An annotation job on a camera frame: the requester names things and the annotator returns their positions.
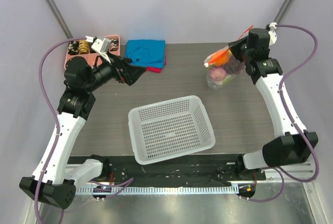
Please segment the purple onion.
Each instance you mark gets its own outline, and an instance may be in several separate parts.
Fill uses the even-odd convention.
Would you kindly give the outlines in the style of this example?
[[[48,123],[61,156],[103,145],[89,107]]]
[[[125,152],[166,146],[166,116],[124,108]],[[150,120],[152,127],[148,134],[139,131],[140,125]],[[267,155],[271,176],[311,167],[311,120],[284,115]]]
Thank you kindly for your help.
[[[221,82],[227,76],[227,73],[222,67],[214,67],[209,70],[209,75],[213,81]]]

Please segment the pink organizer box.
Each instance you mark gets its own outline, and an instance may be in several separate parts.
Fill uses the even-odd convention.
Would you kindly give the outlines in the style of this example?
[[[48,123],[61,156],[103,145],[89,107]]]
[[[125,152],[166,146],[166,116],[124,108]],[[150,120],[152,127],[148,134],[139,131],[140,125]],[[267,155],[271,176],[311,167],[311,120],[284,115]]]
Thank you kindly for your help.
[[[106,38],[108,38],[110,40],[112,38],[116,38],[116,39],[119,40],[119,50],[117,52],[110,52],[110,53],[115,54],[115,55],[120,55],[121,54],[121,38],[120,38],[120,36],[118,36],[118,35],[109,35],[109,36],[106,36]],[[77,55],[68,55],[68,54],[66,54],[65,64],[64,64],[65,69],[67,68],[67,65],[66,65],[67,61],[69,61],[70,59],[72,59],[75,56],[83,57],[87,61],[87,63],[91,67],[93,67],[95,65],[96,58],[97,58],[98,54],[92,48],[90,48],[90,53],[89,54],[82,54],[82,55],[80,55],[80,54],[77,54]]]

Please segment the blue folded cloth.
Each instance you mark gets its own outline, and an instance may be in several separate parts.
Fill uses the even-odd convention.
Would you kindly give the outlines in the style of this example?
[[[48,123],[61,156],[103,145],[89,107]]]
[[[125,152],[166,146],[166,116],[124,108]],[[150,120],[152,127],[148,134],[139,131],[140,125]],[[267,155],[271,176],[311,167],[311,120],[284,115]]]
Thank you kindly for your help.
[[[132,65],[162,69],[165,65],[165,41],[129,40],[125,56],[132,60]]]

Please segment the yellow striped rolled sock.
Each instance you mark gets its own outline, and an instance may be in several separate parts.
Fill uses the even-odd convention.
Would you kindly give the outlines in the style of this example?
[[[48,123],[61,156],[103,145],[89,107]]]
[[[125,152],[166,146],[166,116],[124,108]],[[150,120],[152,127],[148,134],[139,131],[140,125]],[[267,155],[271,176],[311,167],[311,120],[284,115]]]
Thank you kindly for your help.
[[[89,54],[90,53],[90,48],[91,48],[91,44],[90,42],[86,41],[86,40],[79,40],[79,54]]]

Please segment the white cauliflower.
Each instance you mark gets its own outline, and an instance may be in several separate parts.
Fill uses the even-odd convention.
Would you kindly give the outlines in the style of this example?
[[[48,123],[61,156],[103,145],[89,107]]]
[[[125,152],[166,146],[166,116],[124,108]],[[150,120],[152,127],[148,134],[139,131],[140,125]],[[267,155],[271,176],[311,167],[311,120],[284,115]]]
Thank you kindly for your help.
[[[236,75],[230,75],[228,74],[224,80],[221,82],[221,86],[225,86],[227,85],[228,83],[230,83],[234,78],[236,77]]]

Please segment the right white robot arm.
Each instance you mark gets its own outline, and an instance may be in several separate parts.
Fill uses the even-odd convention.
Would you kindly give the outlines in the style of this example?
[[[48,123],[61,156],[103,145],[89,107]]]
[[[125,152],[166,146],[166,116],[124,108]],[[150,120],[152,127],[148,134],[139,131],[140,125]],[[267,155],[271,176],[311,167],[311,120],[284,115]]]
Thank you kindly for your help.
[[[318,165],[314,152],[318,135],[307,130],[291,102],[285,86],[290,73],[283,74],[278,60],[269,57],[278,27],[271,23],[264,29],[252,28],[246,36],[228,44],[228,50],[245,64],[247,75],[261,93],[274,128],[272,141],[258,151],[238,157],[235,174],[242,180],[252,176],[255,169],[301,164],[310,156]]]

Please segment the black pink floral sock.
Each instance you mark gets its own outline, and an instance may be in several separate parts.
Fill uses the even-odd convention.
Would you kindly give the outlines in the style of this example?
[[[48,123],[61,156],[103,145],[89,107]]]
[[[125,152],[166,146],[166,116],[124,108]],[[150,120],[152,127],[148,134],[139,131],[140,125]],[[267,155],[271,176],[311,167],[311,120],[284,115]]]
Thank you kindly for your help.
[[[112,38],[110,40],[109,52],[117,52],[119,50],[119,40]]]

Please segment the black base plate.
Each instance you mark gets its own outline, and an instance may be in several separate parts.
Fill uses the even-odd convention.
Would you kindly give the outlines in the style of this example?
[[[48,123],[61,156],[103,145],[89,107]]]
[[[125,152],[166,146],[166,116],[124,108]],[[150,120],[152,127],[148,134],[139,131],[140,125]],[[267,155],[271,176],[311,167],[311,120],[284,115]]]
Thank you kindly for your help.
[[[196,154],[140,165],[134,156],[106,156],[109,169],[97,182],[119,184],[133,178],[133,187],[196,188],[227,186],[236,181],[266,180],[260,169],[241,171],[237,154]]]

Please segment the clear orange zip bag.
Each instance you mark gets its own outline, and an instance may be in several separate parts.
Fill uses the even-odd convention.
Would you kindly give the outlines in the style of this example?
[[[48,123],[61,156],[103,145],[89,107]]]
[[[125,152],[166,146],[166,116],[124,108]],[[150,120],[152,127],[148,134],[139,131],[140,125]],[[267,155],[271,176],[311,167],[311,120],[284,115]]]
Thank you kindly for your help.
[[[207,68],[207,84],[212,89],[219,89],[228,84],[245,70],[245,65],[238,61],[228,46],[209,55],[203,62]]]

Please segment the black floral rolled sock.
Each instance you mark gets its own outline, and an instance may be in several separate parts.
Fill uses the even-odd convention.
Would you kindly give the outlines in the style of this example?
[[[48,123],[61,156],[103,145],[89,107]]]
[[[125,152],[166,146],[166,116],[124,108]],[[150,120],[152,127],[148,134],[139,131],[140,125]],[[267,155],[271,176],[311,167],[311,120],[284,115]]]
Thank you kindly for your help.
[[[79,41],[70,41],[68,43],[67,54],[77,55],[79,53]]]

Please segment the purple grape bunch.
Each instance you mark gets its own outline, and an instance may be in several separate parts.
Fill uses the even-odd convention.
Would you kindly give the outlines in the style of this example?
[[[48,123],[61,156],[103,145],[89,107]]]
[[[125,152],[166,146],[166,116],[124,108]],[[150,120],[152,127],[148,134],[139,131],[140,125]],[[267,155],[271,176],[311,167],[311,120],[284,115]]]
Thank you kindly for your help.
[[[238,75],[245,69],[245,66],[244,63],[241,63],[236,59],[231,59],[223,65],[223,68],[228,75]]]

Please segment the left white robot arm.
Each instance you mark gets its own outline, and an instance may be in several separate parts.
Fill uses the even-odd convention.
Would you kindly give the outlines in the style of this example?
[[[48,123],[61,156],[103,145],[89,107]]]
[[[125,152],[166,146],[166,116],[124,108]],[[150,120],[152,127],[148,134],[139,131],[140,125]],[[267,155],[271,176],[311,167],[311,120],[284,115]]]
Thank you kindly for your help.
[[[93,92],[114,79],[133,85],[146,68],[131,65],[129,58],[108,54],[101,64],[91,67],[86,59],[75,56],[67,61],[64,72],[66,89],[57,110],[56,125],[47,149],[32,176],[23,177],[20,189],[37,203],[68,208],[77,189],[91,180],[107,181],[111,175],[109,159],[91,155],[82,165],[65,172],[74,143],[95,103]]]

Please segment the magenta folded cloth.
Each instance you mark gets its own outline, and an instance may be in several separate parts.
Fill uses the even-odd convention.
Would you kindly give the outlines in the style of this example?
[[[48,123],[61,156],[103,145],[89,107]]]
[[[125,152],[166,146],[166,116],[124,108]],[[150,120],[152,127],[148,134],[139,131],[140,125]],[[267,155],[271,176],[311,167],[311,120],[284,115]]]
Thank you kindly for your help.
[[[163,67],[167,64],[167,60],[166,60],[166,56],[164,57],[164,64],[163,64]],[[146,67],[146,70],[147,71],[150,71],[150,72],[154,72],[154,73],[161,73],[162,72],[162,68],[156,68],[156,67]]]

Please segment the orange fruit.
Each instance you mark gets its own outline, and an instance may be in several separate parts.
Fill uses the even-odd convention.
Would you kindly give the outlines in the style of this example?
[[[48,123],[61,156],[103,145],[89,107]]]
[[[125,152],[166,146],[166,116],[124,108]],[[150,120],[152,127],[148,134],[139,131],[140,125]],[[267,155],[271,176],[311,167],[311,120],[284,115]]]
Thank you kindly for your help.
[[[222,66],[229,62],[232,53],[230,50],[226,51],[223,55],[220,55],[218,60],[214,63],[215,66]]]

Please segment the white plastic basket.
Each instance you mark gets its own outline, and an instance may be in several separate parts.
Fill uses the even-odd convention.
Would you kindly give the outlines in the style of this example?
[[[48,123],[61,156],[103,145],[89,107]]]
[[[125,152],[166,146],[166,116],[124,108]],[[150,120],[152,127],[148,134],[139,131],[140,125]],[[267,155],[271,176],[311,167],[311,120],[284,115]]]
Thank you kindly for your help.
[[[216,143],[205,106],[195,95],[133,108],[128,125],[140,165],[205,151]]]

